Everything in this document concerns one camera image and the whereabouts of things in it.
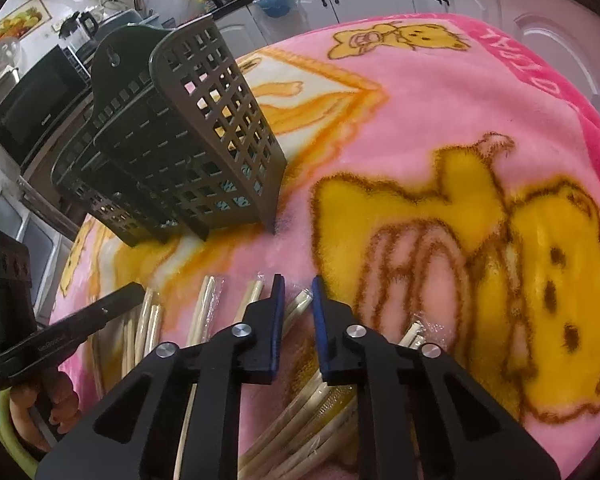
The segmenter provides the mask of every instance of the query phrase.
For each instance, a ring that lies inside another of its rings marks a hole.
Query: metal screw
[[[366,328],[362,325],[347,326],[347,335],[353,338],[359,338],[366,335]]]
[[[156,349],[155,353],[158,357],[171,357],[176,353],[176,345],[173,343],[160,343]]]
[[[440,347],[433,343],[427,343],[426,345],[423,345],[421,350],[422,355],[424,355],[424,357],[428,357],[429,359],[435,359],[436,357],[439,357],[440,354],[442,354],[442,350],[440,349]]]
[[[231,333],[236,337],[247,337],[251,333],[251,327],[246,323],[238,323],[231,329]]]

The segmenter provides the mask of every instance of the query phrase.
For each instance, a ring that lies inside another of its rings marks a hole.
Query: black device
[[[58,365],[88,336],[142,303],[144,288],[129,283],[88,307],[37,330],[31,306],[31,268],[27,247],[0,231],[0,390],[27,380],[45,386]],[[49,423],[53,404],[41,388],[30,415],[49,444],[60,439]]]
[[[21,170],[91,91],[91,78],[68,48],[53,47],[0,103],[0,145]]]
[[[235,480],[240,391],[276,376],[284,298],[277,274],[241,323],[200,345],[158,345],[42,459],[36,480],[172,478],[193,384],[180,479]]]
[[[549,454],[440,346],[389,343],[327,298],[320,276],[312,288],[322,378],[358,386],[361,479],[418,479],[411,412],[426,480],[560,480]]]

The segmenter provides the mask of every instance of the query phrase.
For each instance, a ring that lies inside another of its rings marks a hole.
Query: hanging hole
[[[229,155],[231,155],[233,160],[238,159],[238,148],[235,147],[235,144],[232,140],[227,145],[226,150],[229,152]]]
[[[224,182],[221,182],[220,187],[222,188],[222,191],[224,191],[225,193],[233,193],[234,191],[236,191],[238,189],[237,187],[235,187],[235,184],[233,182],[230,182],[229,180],[225,180]]]
[[[202,113],[203,117],[206,117],[211,113],[211,106],[206,101],[204,96],[198,99],[198,110],[200,110],[200,113]]]
[[[235,136],[238,137],[238,140],[240,140],[240,142],[244,142],[244,137],[246,137],[246,132],[244,131],[244,129],[242,128],[242,126],[240,126],[240,124],[238,124],[238,126],[235,129]]]
[[[240,168],[242,170],[242,174],[248,179],[251,178],[251,166],[249,166],[246,162],[242,164]]]
[[[216,132],[216,135],[219,139],[222,139],[224,137],[226,130],[224,129],[224,126],[222,126],[220,119],[216,120],[216,122],[214,123],[214,131]]]
[[[218,61],[212,54],[207,54],[206,60],[209,62],[209,66],[213,69],[218,68]]]
[[[248,207],[250,206],[250,202],[243,196],[237,196],[234,198],[235,205],[238,207]]]
[[[255,192],[259,196],[262,196],[262,183],[261,183],[261,181],[259,181],[258,179],[256,179],[255,182],[253,183],[253,189],[255,190]]]
[[[189,74],[180,79],[180,84],[187,91],[188,95],[193,94],[196,89],[196,85],[191,80],[191,76]]]
[[[149,81],[151,81],[147,70],[142,70],[142,72],[138,74],[138,79],[143,85],[146,85]]]
[[[171,68],[172,72],[175,72],[182,66],[180,60],[178,59],[178,56],[176,56],[176,53],[173,50],[166,50],[164,52],[164,59],[167,60],[169,68]]]
[[[224,116],[225,119],[228,120],[229,124],[231,124],[231,122],[234,120],[234,115],[231,113],[231,110],[229,110],[228,106],[225,106],[222,109],[222,115]]]
[[[202,193],[204,196],[216,196],[216,192],[209,186],[202,186],[200,188],[200,193]]]
[[[208,176],[216,176],[221,173],[220,168],[218,168],[218,165],[214,162],[206,162],[202,165],[202,169]]]
[[[109,63],[113,68],[120,65],[120,56],[115,50],[113,50],[111,45],[107,45],[107,57],[109,58]]]
[[[187,60],[191,59],[193,56],[193,51],[188,41],[185,40],[182,42],[182,49],[184,51],[184,57],[186,57]]]

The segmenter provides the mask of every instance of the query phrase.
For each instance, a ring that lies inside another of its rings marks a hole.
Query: yellow cartoon bear
[[[450,48],[467,50],[468,44],[437,23],[396,27],[400,22],[378,23],[371,28],[341,30],[333,35],[338,42],[328,53],[329,59],[362,56],[380,45],[415,50],[423,48]]]
[[[487,134],[438,150],[419,189],[322,179],[314,259],[328,293],[394,342],[414,312],[454,309],[456,360],[518,420],[560,423],[600,410],[600,213],[568,180],[505,197],[492,161],[511,149]]]

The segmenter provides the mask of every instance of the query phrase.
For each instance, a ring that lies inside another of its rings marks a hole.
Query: blue bowl
[[[286,16],[293,6],[292,0],[256,0],[254,3],[270,18]]]

